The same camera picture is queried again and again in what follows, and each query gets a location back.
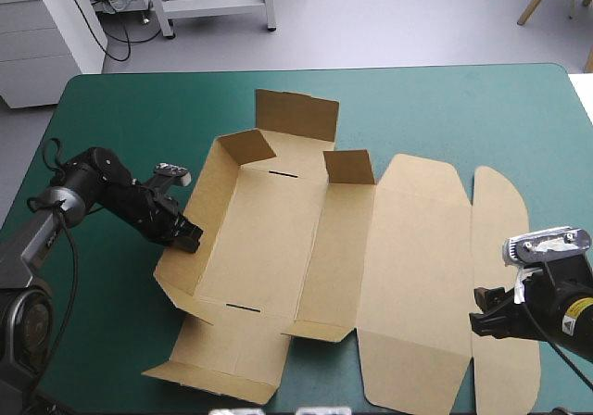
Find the cardboard flap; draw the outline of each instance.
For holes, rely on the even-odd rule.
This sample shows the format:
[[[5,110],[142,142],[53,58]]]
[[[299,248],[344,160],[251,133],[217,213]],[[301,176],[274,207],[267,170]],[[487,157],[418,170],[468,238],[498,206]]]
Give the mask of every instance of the cardboard flap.
[[[157,274],[155,274],[155,279],[176,308],[185,310],[200,320],[208,323],[212,323],[216,320],[217,311],[214,307],[208,303],[194,299],[184,290],[180,290],[171,285]]]
[[[166,248],[155,270],[160,282],[189,296],[194,294],[196,284],[208,265],[226,209],[233,196],[238,172],[236,162],[221,143],[215,141],[183,212],[187,219],[205,230],[200,238],[199,250],[191,254],[175,248]],[[177,296],[176,305],[179,308],[191,313],[190,304],[187,299]]]
[[[238,165],[276,157],[259,130],[223,135],[217,140]]]
[[[273,131],[261,133],[276,153],[276,157],[249,163],[244,165],[243,169],[266,171],[273,175],[310,179],[326,184],[327,170],[323,151],[334,149],[334,142]]]
[[[297,326],[303,334],[296,327],[292,334],[325,339],[335,326],[347,328],[344,335],[354,327],[374,189],[374,185],[328,185],[298,302]]]
[[[366,149],[323,151],[330,183],[374,185],[371,159]]]
[[[448,164],[397,156],[389,169],[379,185],[389,188],[376,188],[357,317],[365,395],[446,414],[472,356],[472,209]]]
[[[333,142],[338,108],[338,102],[310,95],[256,91],[256,121],[262,130]]]
[[[512,183],[488,167],[478,168],[473,181],[474,287],[514,286],[516,269],[504,265],[500,248],[508,237],[528,232],[527,209]],[[472,311],[480,310],[474,306]],[[539,344],[474,334],[472,350],[477,413],[530,412],[539,390]]]
[[[217,395],[234,396],[258,404],[266,404],[276,391],[276,387],[270,384],[257,383],[246,378],[175,361],[167,361],[143,372],[143,375],[204,389]]]
[[[357,334],[364,395],[372,404],[414,415],[450,413],[467,357],[378,333]]]
[[[439,202],[470,205],[455,167],[429,158],[397,154],[385,170],[379,186],[424,195]]]
[[[298,336],[299,338],[318,339],[330,343],[339,343],[347,334],[352,332],[352,327],[339,325],[320,324],[311,321],[296,321],[284,334]]]
[[[183,367],[164,366],[175,371],[164,374],[159,366],[148,374],[263,404],[280,385],[290,344],[282,331],[289,324],[226,306],[220,306],[213,324],[187,316],[169,362]]]

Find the unfolded cardboard box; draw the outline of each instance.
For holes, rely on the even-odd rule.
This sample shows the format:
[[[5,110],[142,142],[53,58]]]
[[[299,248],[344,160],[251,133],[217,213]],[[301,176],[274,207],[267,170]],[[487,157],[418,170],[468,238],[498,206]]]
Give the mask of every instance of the unfolded cardboard box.
[[[449,413],[473,355],[478,412],[529,411],[537,343],[473,338],[468,320],[474,286],[513,283],[500,246],[528,225],[509,181],[478,169],[472,207],[452,166],[396,155],[375,182],[367,151],[334,151],[336,102],[257,91],[256,105],[257,129],[213,143],[185,209],[199,250],[158,263],[190,315],[145,374],[263,404],[291,336],[356,328],[373,404]]]

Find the white drawer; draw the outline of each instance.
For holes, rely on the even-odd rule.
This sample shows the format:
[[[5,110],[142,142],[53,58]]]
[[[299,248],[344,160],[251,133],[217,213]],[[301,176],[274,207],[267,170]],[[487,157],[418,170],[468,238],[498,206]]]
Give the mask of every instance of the white drawer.
[[[0,62],[0,96],[9,107],[53,105],[80,74],[72,56]]]
[[[0,61],[69,54],[70,50],[58,29],[0,33]]]
[[[55,27],[54,19],[41,0],[0,4],[0,33]]]

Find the green tabletop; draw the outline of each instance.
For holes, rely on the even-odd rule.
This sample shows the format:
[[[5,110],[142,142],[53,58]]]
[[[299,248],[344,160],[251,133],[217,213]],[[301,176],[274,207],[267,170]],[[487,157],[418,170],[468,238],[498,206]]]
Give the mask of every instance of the green tabletop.
[[[430,157],[453,164],[469,194],[473,170],[488,165],[522,193],[533,229],[593,229],[593,129],[564,69],[554,65],[81,76],[68,85],[45,138],[63,140],[64,158],[92,145],[109,147],[139,179],[160,161],[188,167],[196,178],[215,136],[253,126],[256,88],[338,100],[337,147],[368,148],[377,177],[395,153]],[[49,177],[38,152],[3,237],[30,216],[25,199]],[[172,193],[185,203],[193,185]],[[74,237],[79,297],[42,382],[45,392],[86,412],[246,406],[140,375],[168,357],[183,319],[152,278],[161,247],[105,211],[89,216]],[[43,268],[58,313],[69,293],[70,263],[60,240]],[[394,291],[405,285],[402,277]],[[592,409],[585,385],[551,349],[541,352],[534,411]],[[593,376],[592,364],[575,362]],[[311,405],[382,410],[364,399],[354,333],[339,345],[293,340],[282,386],[265,409]],[[454,411],[474,411],[471,368]]]

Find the white cabinet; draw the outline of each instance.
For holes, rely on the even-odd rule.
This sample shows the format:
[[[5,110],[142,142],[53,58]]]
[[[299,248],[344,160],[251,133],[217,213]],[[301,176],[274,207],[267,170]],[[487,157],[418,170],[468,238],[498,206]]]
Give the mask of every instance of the white cabinet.
[[[90,2],[77,1],[107,48]],[[0,96],[10,107],[57,103],[72,77],[101,73],[104,58],[73,0],[0,0]]]

